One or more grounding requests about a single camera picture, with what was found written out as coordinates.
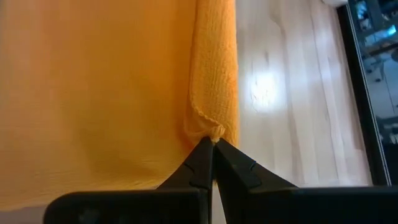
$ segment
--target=orange towel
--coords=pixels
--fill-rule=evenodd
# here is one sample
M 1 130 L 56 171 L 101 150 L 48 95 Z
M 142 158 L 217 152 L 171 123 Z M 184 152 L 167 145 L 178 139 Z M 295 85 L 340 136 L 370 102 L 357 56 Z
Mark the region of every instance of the orange towel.
M 233 0 L 0 2 L 0 209 L 155 187 L 237 144 Z

